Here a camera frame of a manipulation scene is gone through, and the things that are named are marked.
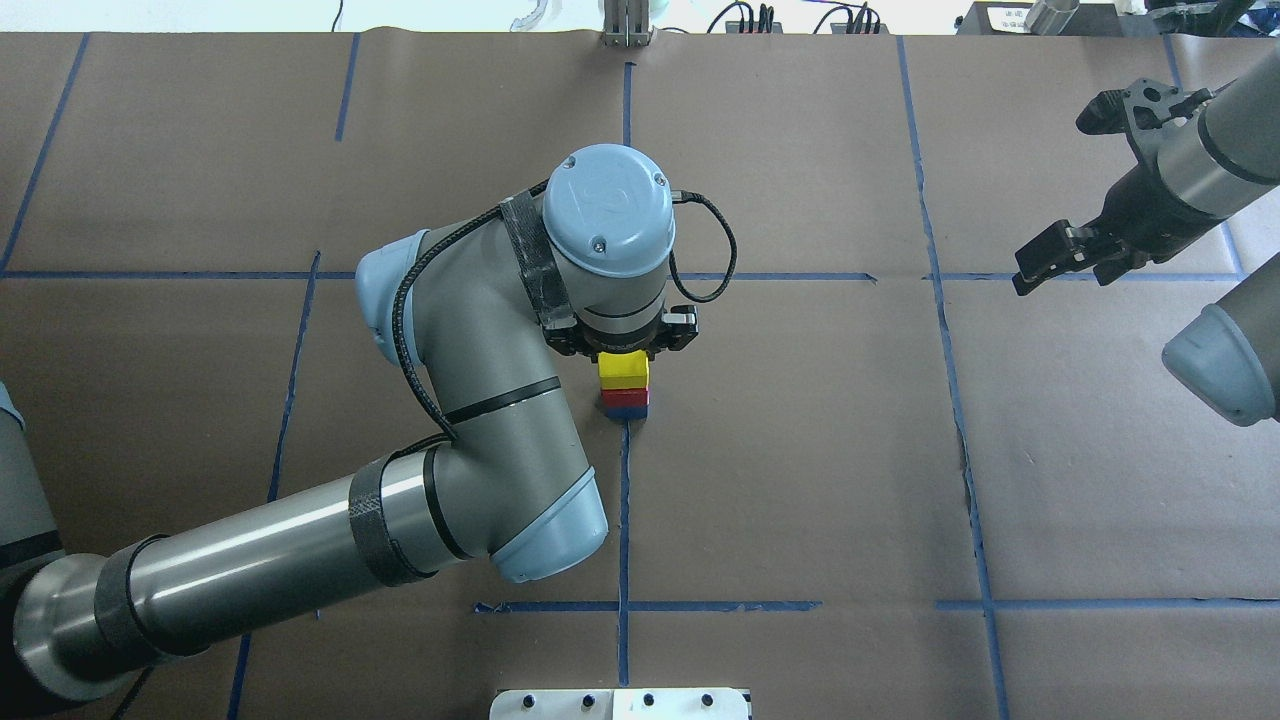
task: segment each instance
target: black strap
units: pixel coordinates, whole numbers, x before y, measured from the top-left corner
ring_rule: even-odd
[[[387,515],[383,511],[383,469],[389,461],[389,457],[383,457],[370,462],[351,479],[347,519],[351,523],[351,537],[356,539],[356,550],[365,566],[378,582],[396,587],[430,578],[435,573],[422,573],[415,568],[387,530]]]
[[[160,648],[146,637],[142,620],[133,607],[133,593],[129,588],[129,574],[133,560],[146,546],[169,536],[151,536],[106,559],[93,589],[93,619],[102,639],[111,646],[119,657],[119,669],[133,670],[152,665],[165,655],[198,655],[205,647],[193,650]]]
[[[58,537],[58,530],[49,530],[47,533],[40,533],[31,536],[29,538],[22,538],[20,541],[0,544],[0,570],[13,568],[19,562],[33,560],[41,555],[56,552],[61,548],[63,541]]]
[[[556,266],[550,236],[543,224],[534,197],[526,190],[498,204],[502,222],[511,236],[511,249],[520,264],[520,279],[525,283],[529,302],[538,313],[538,322],[545,329],[572,327],[573,307],[568,304],[564,279]]]
[[[472,402],[471,405],[458,407],[457,410],[447,413],[444,419],[453,425],[458,425],[466,423],[467,420],[474,420],[480,415],[493,413],[494,410],[502,410],[508,405],[524,402],[525,400],[548,393],[558,387],[561,387],[559,377],[550,377],[544,380],[538,380],[536,383],[529,383],[527,386],[509,389],[502,395],[488,397],[480,402]]]
[[[449,524],[444,521],[444,511],[440,509],[440,495],[435,489],[435,448],[426,454],[426,462],[422,465],[422,480],[426,483],[426,509],[431,511],[431,521],[435,523],[435,534],[440,536],[444,547],[449,548],[458,560],[471,560],[467,551],[462,550],[458,538],[453,537]]]

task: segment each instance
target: blue block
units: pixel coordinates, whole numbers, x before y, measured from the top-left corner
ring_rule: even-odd
[[[604,416],[613,420],[643,420],[649,416],[649,407],[605,407]]]

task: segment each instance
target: white wall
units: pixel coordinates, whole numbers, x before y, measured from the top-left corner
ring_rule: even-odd
[[[421,31],[503,32],[535,0],[346,0],[339,31],[394,26]],[[881,0],[873,6],[896,35],[951,35],[970,0]],[[654,24],[705,32],[719,0],[650,0]],[[659,5],[667,5],[657,10]],[[812,32],[829,5],[773,0],[788,33]],[[599,29],[602,0],[549,0],[534,29]],[[0,0],[0,31],[328,32],[338,0]],[[736,18],[732,12],[730,18]],[[844,13],[833,15],[842,18]]]

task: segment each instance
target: electrical cable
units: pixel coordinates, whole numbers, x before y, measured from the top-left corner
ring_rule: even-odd
[[[728,227],[728,220],[724,219],[723,213],[707,197],[689,191],[678,191],[672,193],[671,202],[673,205],[682,205],[685,202],[696,202],[703,208],[707,208],[716,219],[719,220],[722,228],[724,228],[724,237],[728,238],[728,266],[724,269],[724,279],[721,281],[719,287],[713,290],[708,295],[694,295],[685,287],[685,283],[680,279],[680,270],[676,269],[676,249],[671,249],[671,255],[667,256],[667,266],[671,269],[671,282],[676,284],[676,290],[680,295],[694,302],[710,302],[724,292],[728,287],[730,281],[733,279],[733,270],[737,268],[737,238],[733,237],[733,229]]]
[[[850,12],[856,9],[858,15],[845,26],[845,35],[879,35],[881,26],[883,24],[881,22],[879,13],[876,12],[876,9],[872,8],[869,3],[863,3],[861,5],[858,5],[854,3],[845,3],[844,0],[804,0],[804,1],[818,3],[822,5],[835,5],[836,8],[849,8]],[[829,15],[831,12],[828,12],[827,15],[823,15],[823,20],[827,19],[827,17]],[[818,28],[820,27],[822,27],[822,20],[818,22]],[[818,29],[814,29],[813,33],[817,35]]]
[[[544,190],[547,190],[547,181],[530,187],[529,195],[536,197],[541,195]],[[408,291],[413,287],[413,283],[417,282],[417,278],[422,274],[422,270],[426,269],[431,260],[434,260],[440,252],[452,247],[463,237],[479,229],[485,223],[497,219],[500,214],[502,211],[497,205],[494,205],[493,208],[463,223],[458,227],[458,229],[447,234],[440,242],[436,242],[428,249],[426,252],[422,252],[417,261],[415,261],[408,272],[404,273],[404,279],[402,279],[399,287],[396,288],[396,297],[392,300],[392,342],[396,345],[396,359],[399,361],[401,373],[404,374],[404,382],[408,383],[408,388],[413,392],[413,397],[417,400],[419,405],[422,406],[422,410],[426,410],[426,414],[435,421],[436,425],[440,425],[440,429],[449,441],[457,441],[458,433],[453,429],[449,420],[445,419],[444,413],[442,413],[440,409],[435,406],[435,402],[431,401],[431,396],[426,393],[426,388],[422,387],[422,380],[417,377],[417,370],[413,369],[413,357],[410,355],[408,342],[404,340],[404,302],[408,299]]]
[[[388,459],[388,461],[396,460],[397,457],[404,457],[406,455],[413,455],[415,452],[421,452],[424,450],[428,450],[430,447],[435,447],[436,445],[440,445],[440,443],[444,443],[444,442],[449,442],[449,436],[447,436],[444,433],[435,433],[434,436],[428,436],[428,437],[425,437],[425,438],[422,438],[422,439],[420,439],[420,441],[417,441],[417,442],[415,442],[415,443],[412,443],[412,445],[410,445],[407,447],[402,447],[401,450],[397,450],[396,452],[392,452],[392,455]]]
[[[827,22],[827,18],[829,18],[831,15],[835,15],[836,13],[838,13],[841,10],[844,10],[845,13],[849,14],[847,15],[847,20],[849,22],[845,23],[845,32],[846,33],[850,32],[849,28],[854,27],[854,9],[850,8],[849,5],[836,5],[835,8],[827,10],[827,14],[823,15],[820,20],[818,20],[818,24],[813,28],[813,35],[818,35],[818,31],[822,29],[822,23]]]
[[[755,10],[751,8],[751,4],[750,3],[744,3],[742,0],[736,0],[735,3],[730,3],[728,5],[724,5],[724,9],[721,10],[721,13],[718,15],[716,15],[716,19],[712,20],[712,24],[707,26],[707,33],[710,35],[712,32],[714,32],[716,31],[716,23],[718,23],[721,20],[721,18],[723,18],[724,15],[727,15],[728,12],[732,10],[733,8],[737,8],[737,14],[739,14],[739,18],[740,18],[739,23],[737,23],[737,32],[739,33],[741,33],[745,27],[755,24]]]
[[[120,701],[120,705],[116,706],[115,712],[111,714],[111,720],[123,720],[124,714],[129,711],[129,706],[132,706],[133,701],[138,698],[138,693],[142,692],[142,685],[146,684],[147,678],[151,676],[151,673],[154,670],[155,667],[143,667],[142,673],[138,673],[138,679],[133,680],[133,687],[129,688],[129,692],[125,693],[124,700]]]

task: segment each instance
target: table surface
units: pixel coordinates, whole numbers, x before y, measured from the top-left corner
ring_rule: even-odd
[[[643,150],[741,245],[648,420],[557,360],[612,523],[591,559],[216,644],[131,716],[484,717],[504,688],[626,684],[750,688],[758,717],[1274,716],[1280,428],[1225,423],[1160,348],[1280,250],[1280,200],[1107,288],[1007,279],[1133,164],[1075,132],[1084,102],[1217,87],[1272,42],[844,40],[0,36],[0,378],[72,551],[422,437],[356,261],[577,147]],[[714,277],[718,228],[677,213],[681,268]]]

